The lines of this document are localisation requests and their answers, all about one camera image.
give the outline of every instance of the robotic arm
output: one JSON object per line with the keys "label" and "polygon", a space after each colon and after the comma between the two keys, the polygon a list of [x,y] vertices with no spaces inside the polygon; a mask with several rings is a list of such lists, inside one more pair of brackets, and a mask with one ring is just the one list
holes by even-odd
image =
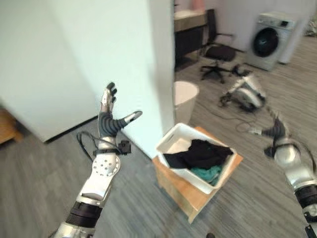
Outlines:
{"label": "robotic arm", "polygon": [[61,223],[54,238],[92,238],[110,192],[114,176],[120,169],[117,155],[122,151],[116,145],[118,131],[142,115],[134,112],[122,119],[112,118],[117,89],[110,83],[101,99],[98,116],[99,143],[93,160],[92,172],[80,190],[65,222]]}
{"label": "robotic arm", "polygon": [[274,158],[275,162],[284,170],[286,178],[302,206],[306,221],[309,223],[305,229],[306,233],[309,238],[317,238],[316,164],[313,160],[312,170],[301,161],[301,143],[290,137],[284,123],[277,115],[273,112],[270,113],[274,118],[272,128],[266,130],[252,128],[249,132],[273,139],[273,145],[266,148],[264,152],[267,156]]}

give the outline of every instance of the white wall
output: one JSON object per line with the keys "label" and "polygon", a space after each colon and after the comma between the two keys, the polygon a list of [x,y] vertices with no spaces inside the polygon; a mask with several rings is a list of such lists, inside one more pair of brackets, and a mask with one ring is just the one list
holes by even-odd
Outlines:
{"label": "white wall", "polygon": [[96,115],[82,76],[48,6],[0,3],[0,101],[45,141]]}
{"label": "white wall", "polygon": [[114,116],[142,110],[124,129],[150,157],[174,124],[170,0],[47,0],[99,104],[111,81]]}
{"label": "white wall", "polygon": [[[176,7],[176,11],[188,10],[192,8],[192,1],[193,0],[175,0],[175,4],[178,4]],[[205,8],[217,8],[219,6],[219,2],[221,0],[204,0]]]}
{"label": "white wall", "polygon": [[[283,11],[299,14],[303,30],[315,4],[315,0],[222,0],[217,8],[217,21],[221,32],[236,34],[233,47],[245,51],[249,47],[260,13]],[[296,32],[295,42],[299,40],[302,30]]]}

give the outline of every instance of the black office chair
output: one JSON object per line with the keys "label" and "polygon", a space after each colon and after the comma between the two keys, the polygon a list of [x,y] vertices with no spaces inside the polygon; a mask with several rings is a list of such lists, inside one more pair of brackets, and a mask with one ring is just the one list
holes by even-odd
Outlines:
{"label": "black office chair", "polygon": [[207,25],[208,25],[209,37],[208,37],[207,43],[205,44],[205,50],[204,50],[206,52],[205,57],[216,60],[216,62],[215,62],[215,65],[206,65],[201,67],[201,71],[204,71],[204,69],[207,69],[207,71],[202,76],[202,80],[204,80],[205,77],[209,75],[210,73],[215,72],[219,76],[220,82],[225,83],[221,72],[231,72],[231,70],[220,68],[219,62],[232,61],[236,56],[236,52],[230,46],[218,44],[218,43],[215,43],[214,41],[218,35],[229,36],[231,37],[231,41],[233,41],[234,35],[217,33],[214,9],[207,10]]}

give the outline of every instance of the white bin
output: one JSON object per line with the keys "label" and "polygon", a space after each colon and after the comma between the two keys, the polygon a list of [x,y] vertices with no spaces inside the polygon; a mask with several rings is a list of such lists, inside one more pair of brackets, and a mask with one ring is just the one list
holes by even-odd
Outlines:
{"label": "white bin", "polygon": [[[215,145],[227,146],[221,143],[220,141],[215,140],[188,125],[179,123],[176,126],[174,126],[157,145],[156,150],[158,152],[159,161],[165,166],[170,167],[163,154],[173,154],[182,151],[187,151],[188,148],[191,146],[191,141],[193,139],[207,140],[208,142]],[[179,176],[181,176],[182,178],[184,178],[185,180],[187,180],[188,182],[190,182],[193,186],[197,187],[200,191],[209,194],[214,189],[220,188],[225,178],[227,177],[229,169],[232,166],[235,156],[237,155],[235,150],[233,150],[232,148],[231,150],[233,154],[228,156],[228,158],[226,159],[222,172],[219,176],[218,183],[215,186],[212,186],[209,183],[205,182],[204,180],[196,176],[194,173],[192,173],[189,169],[171,168],[171,170]]]}
{"label": "white bin", "polygon": [[195,84],[185,81],[174,83],[175,123],[189,123],[198,93],[199,88]]}

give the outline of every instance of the chair wheel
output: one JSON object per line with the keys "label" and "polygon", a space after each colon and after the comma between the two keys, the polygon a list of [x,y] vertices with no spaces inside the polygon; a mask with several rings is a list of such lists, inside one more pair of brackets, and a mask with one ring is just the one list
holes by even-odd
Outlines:
{"label": "chair wheel", "polygon": [[206,238],[215,238],[214,234],[213,233],[208,233]]}

